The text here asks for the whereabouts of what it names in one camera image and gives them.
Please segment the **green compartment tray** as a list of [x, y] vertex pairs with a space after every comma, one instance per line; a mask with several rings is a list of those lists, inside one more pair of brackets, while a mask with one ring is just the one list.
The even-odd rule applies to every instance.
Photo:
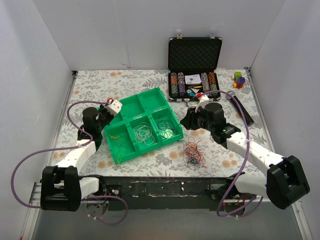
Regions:
[[182, 126], [160, 88], [135, 94], [120, 102], [121, 111], [104, 128], [115, 164], [184, 138]]

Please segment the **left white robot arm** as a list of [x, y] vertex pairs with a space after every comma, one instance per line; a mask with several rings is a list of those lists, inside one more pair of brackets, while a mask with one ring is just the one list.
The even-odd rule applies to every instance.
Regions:
[[91, 195], [101, 200], [106, 196], [106, 187], [98, 177], [79, 177], [79, 172], [101, 146], [103, 129], [120, 113], [122, 106], [118, 100], [109, 99], [99, 108], [83, 110], [76, 146], [59, 163], [42, 171], [42, 210], [75, 212], [85, 197]]

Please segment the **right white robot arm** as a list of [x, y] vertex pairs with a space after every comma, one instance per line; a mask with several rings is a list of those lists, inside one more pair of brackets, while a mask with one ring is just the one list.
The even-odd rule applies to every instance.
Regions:
[[284, 157], [249, 141], [238, 127], [227, 122], [220, 104], [189, 108], [180, 124], [187, 130], [204, 129], [210, 132], [217, 144], [244, 157], [263, 173], [261, 177], [235, 173], [227, 178], [225, 185], [213, 191], [216, 196], [232, 199], [243, 194], [261, 196], [284, 210], [310, 192], [297, 157]]

